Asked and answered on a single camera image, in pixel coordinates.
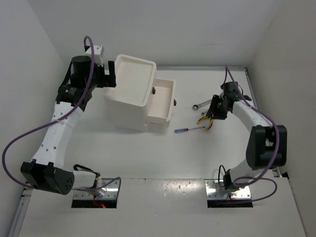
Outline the white drawer cabinet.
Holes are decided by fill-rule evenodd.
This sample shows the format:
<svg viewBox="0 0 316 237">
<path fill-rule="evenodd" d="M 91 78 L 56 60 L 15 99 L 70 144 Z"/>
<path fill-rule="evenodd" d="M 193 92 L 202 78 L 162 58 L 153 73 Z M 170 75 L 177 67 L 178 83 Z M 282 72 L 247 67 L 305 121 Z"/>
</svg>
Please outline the white drawer cabinet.
<svg viewBox="0 0 316 237">
<path fill-rule="evenodd" d="M 117 128 L 148 130 L 147 105 L 156 76 L 153 61 L 120 54 L 115 60 L 117 85 L 104 89 L 107 115 Z"/>
</svg>

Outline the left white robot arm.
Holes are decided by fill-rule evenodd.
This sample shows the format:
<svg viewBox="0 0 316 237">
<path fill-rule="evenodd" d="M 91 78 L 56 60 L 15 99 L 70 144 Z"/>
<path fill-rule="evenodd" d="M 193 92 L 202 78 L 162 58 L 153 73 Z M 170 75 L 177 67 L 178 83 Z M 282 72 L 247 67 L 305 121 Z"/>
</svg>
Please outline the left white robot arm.
<svg viewBox="0 0 316 237">
<path fill-rule="evenodd" d="M 115 87 L 115 63 L 108 62 L 109 74 L 103 66 L 92 63 L 90 56 L 72 58 L 58 88 L 51 125 L 30 162 L 24 162 L 21 173 L 32 188 L 61 195 L 71 190 L 95 192 L 101 189 L 98 172 L 80 165 L 64 170 L 65 153 L 73 129 L 92 98 L 95 88 Z"/>
</svg>

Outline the yellow handled pliers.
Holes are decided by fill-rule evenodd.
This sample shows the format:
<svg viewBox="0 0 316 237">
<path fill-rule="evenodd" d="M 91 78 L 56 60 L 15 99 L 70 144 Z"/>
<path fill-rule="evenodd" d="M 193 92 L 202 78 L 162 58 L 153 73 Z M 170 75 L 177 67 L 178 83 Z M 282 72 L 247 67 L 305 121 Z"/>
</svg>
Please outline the yellow handled pliers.
<svg viewBox="0 0 316 237">
<path fill-rule="evenodd" d="M 212 116 L 203 116 L 197 121 L 197 125 L 204 124 L 204 129 L 209 131 L 214 123 L 214 119 Z"/>
</svg>

